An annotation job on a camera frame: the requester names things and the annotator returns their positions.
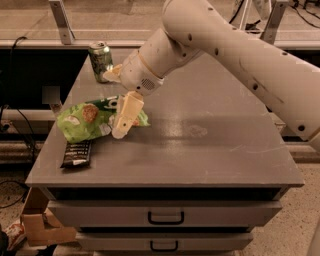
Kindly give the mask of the white rounded gripper body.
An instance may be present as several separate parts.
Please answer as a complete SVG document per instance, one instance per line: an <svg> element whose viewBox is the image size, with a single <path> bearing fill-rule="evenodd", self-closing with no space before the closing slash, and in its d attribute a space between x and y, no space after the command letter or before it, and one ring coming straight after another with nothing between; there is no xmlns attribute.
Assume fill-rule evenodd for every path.
<svg viewBox="0 0 320 256"><path fill-rule="evenodd" d="M138 50L134 50L123 61L120 81L128 91L136 91L142 96L152 94L164 83L163 79L158 78L147 68Z"/></svg>

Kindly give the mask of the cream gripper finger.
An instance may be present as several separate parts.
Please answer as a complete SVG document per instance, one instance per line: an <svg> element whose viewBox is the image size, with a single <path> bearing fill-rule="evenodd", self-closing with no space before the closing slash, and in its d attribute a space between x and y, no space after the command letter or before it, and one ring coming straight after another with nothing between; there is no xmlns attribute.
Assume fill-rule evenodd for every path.
<svg viewBox="0 0 320 256"><path fill-rule="evenodd" d="M120 73L121 73L122 65L118 64L114 66L111 70L108 70L103 73L103 78L110 82L120 83Z"/></svg>
<svg viewBox="0 0 320 256"><path fill-rule="evenodd" d="M112 125L112 136L114 138L122 139L127 135L143 106L143 96L138 92L129 91L124 96L119 97Z"/></svg>

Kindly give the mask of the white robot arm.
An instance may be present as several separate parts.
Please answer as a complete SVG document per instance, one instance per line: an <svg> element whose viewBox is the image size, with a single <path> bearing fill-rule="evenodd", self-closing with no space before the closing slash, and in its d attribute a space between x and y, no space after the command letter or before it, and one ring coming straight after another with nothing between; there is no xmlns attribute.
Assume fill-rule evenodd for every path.
<svg viewBox="0 0 320 256"><path fill-rule="evenodd" d="M143 98L176 68L205 52L214 57L314 149L320 144L320 70L227 23L207 0L166 0L163 27L104 77L128 93L112 135L127 135Z"/></svg>

